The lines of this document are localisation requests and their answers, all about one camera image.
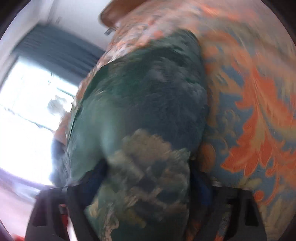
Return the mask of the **brown wooden headboard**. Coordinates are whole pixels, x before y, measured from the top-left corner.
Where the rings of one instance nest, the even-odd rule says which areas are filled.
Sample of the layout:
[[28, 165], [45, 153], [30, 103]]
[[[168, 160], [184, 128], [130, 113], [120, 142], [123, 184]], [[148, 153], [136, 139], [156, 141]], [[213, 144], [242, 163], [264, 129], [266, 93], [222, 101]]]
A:
[[114, 0], [100, 13], [99, 20], [109, 29], [116, 29], [118, 23], [131, 11], [147, 0]]

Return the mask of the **grey wall switch left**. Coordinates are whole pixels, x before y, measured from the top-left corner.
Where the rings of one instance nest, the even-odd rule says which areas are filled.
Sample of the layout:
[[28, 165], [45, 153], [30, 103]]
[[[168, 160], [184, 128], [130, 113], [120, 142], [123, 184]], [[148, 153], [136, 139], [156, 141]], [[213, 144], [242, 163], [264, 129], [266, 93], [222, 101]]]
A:
[[112, 32], [113, 32], [113, 30], [111, 28], [109, 28], [108, 30], [106, 30], [104, 35], [109, 36]]

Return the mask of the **bright window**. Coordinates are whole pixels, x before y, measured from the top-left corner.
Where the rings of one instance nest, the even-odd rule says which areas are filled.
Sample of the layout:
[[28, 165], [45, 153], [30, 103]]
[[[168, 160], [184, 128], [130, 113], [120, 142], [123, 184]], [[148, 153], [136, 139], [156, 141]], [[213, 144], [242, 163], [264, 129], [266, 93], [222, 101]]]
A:
[[50, 185], [51, 143], [78, 87], [19, 57], [1, 86], [1, 169]]

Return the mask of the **orange blue paisley bedspread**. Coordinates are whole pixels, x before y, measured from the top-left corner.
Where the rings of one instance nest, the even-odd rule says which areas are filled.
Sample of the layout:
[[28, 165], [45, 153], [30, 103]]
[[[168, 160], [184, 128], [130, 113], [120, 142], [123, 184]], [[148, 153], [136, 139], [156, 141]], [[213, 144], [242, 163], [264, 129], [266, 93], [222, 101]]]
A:
[[146, 1], [129, 12], [54, 140], [66, 148], [70, 116], [103, 66], [179, 29], [197, 38], [207, 90], [190, 169], [214, 185], [251, 191], [266, 240], [279, 240], [295, 216], [295, 45], [261, 1]]

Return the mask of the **green landscape print silk jacket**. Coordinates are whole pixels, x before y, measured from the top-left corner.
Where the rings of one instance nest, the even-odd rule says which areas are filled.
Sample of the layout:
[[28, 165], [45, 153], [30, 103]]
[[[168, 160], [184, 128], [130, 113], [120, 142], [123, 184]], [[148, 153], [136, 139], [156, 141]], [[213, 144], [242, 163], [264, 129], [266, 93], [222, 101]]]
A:
[[179, 29], [96, 73], [53, 157], [52, 182], [89, 181], [81, 198], [100, 240], [182, 240], [189, 158], [207, 114], [201, 48]]

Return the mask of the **grey-blue curtain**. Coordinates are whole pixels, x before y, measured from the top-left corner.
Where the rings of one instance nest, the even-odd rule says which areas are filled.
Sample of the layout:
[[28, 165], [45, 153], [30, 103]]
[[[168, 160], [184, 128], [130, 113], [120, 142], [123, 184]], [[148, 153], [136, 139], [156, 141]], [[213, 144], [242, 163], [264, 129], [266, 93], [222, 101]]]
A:
[[78, 86], [104, 50], [53, 25], [37, 24], [18, 42], [14, 53]]

